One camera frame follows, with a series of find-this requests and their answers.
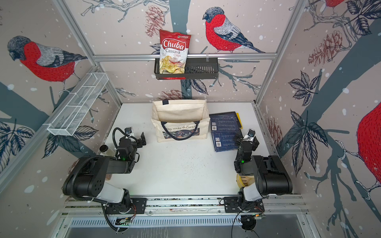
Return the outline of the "navy Chinese classics book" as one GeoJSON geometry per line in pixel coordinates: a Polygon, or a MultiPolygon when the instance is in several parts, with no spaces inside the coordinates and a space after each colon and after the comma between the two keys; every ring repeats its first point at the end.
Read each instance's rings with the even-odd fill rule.
{"type": "Polygon", "coordinates": [[[210,114],[212,131],[235,132],[242,128],[242,124],[236,112],[210,114]]]}

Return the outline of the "cream canvas tote bag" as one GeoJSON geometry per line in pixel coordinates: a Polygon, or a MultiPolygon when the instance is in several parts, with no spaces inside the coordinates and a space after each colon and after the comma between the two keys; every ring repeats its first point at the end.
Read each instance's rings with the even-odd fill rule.
{"type": "Polygon", "coordinates": [[[155,101],[151,121],[158,142],[206,139],[210,124],[207,101],[155,101]]]}

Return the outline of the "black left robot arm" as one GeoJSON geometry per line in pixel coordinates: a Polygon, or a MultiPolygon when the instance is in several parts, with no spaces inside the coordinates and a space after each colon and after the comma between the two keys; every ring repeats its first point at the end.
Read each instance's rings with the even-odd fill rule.
{"type": "Polygon", "coordinates": [[[76,200],[95,201],[102,204],[117,204],[129,209],[133,202],[127,189],[106,182],[113,174],[129,174],[140,160],[138,149],[146,145],[145,134],[140,138],[132,135],[132,128],[112,132],[113,146],[101,145],[100,154],[81,157],[62,191],[76,200]]]}

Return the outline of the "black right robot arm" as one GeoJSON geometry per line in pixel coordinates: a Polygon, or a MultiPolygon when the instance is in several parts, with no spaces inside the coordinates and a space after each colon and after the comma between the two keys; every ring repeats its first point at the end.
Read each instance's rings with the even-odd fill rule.
{"type": "Polygon", "coordinates": [[[259,141],[254,130],[234,137],[238,146],[234,168],[243,187],[238,192],[239,205],[249,205],[268,195],[293,192],[293,184],[279,156],[253,155],[259,141]]]}

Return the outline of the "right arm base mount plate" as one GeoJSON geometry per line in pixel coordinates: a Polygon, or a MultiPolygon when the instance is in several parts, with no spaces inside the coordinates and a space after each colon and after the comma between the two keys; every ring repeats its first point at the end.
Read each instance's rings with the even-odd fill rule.
{"type": "Polygon", "coordinates": [[[237,196],[226,196],[222,198],[225,213],[264,213],[265,208],[262,200],[245,201],[239,200],[237,196]]]}

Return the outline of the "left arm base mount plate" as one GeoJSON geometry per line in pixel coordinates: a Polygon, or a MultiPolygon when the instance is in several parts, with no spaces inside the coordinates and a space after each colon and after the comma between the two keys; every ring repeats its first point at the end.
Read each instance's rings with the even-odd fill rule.
{"type": "Polygon", "coordinates": [[[109,203],[105,211],[107,215],[140,215],[145,213],[147,198],[130,198],[121,203],[109,203]]]}

